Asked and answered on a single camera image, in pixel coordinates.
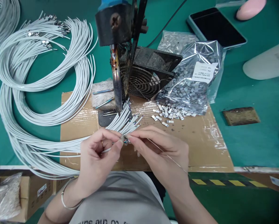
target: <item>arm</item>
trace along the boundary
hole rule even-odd
[[[177,192],[168,192],[178,223],[217,224],[215,219],[200,203],[190,186],[180,187]]]
[[[76,180],[73,180],[68,184],[64,192],[64,203],[67,207],[74,207],[78,205],[81,200],[82,198],[77,195]],[[65,208],[61,201],[61,192],[59,192],[47,206],[38,224],[69,223],[76,209],[69,210]]]
[[[127,137],[168,191],[178,223],[217,224],[189,186],[189,147],[185,142],[153,126],[134,131]]]
[[[120,133],[101,128],[81,143],[79,177],[67,185],[63,195],[67,207],[75,207],[102,186],[120,157],[123,146],[120,138]],[[108,148],[111,148],[109,152],[101,154]],[[49,203],[38,224],[69,223],[76,209],[65,208],[59,192]]]

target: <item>green workbench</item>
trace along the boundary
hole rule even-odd
[[[141,34],[139,45],[146,46],[154,39],[183,0],[149,0],[146,8],[149,31]],[[95,13],[100,1],[89,0],[20,0],[21,19],[36,20],[43,10],[46,14],[56,14],[64,20],[78,17],[87,19],[94,29]],[[188,0],[172,19],[166,30],[189,32],[186,18],[191,14],[215,6],[215,0]],[[220,88],[211,105],[216,121],[222,132],[234,166],[262,166],[279,168],[279,77],[257,81],[248,78],[242,71],[245,61],[279,44],[279,0],[268,0],[264,10],[249,21],[234,19],[238,7],[221,8],[222,13],[247,38],[240,48],[227,52]],[[157,48],[161,36],[151,46]],[[57,39],[65,46],[70,41]],[[97,72],[94,82],[111,77],[109,48],[97,45],[92,51],[96,59]],[[41,55],[33,64],[27,83],[46,76],[59,65],[64,56],[62,51]],[[37,93],[26,93],[26,101],[32,110],[47,113],[61,105],[62,92],[72,91],[75,86],[75,72],[71,69],[61,83],[53,88]],[[221,111],[238,107],[253,106],[261,123],[243,126],[227,126]],[[60,126],[42,127],[29,123],[20,116],[16,107],[14,115],[18,123],[29,133],[46,140],[59,141]],[[0,118],[0,166],[22,165],[16,158],[8,135]]]

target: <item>fan grille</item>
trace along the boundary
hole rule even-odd
[[[120,66],[121,78],[124,79],[126,74],[126,66]],[[150,100],[160,91],[160,79],[154,73],[146,69],[133,66],[129,80],[128,93],[130,95],[139,96]]]

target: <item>sticker on box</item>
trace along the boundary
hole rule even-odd
[[[275,178],[275,177],[272,177],[270,176],[270,179],[271,179],[271,182],[276,185],[276,186],[279,186],[279,179]]]
[[[46,184],[44,184],[43,185],[43,187],[41,187],[39,190],[38,190],[38,196],[40,196],[45,190],[46,190],[46,188],[47,188],[47,185]]]

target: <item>white label on box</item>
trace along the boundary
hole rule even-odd
[[[47,188],[47,185],[44,184],[43,187],[41,187],[39,190],[38,190],[38,196],[40,196]]]
[[[196,82],[209,82],[213,79],[214,70],[218,63],[206,64],[196,62],[195,69],[192,75],[192,81]]]
[[[270,179],[273,184],[275,184],[276,186],[279,186],[279,179],[272,177],[272,176],[270,176]]]

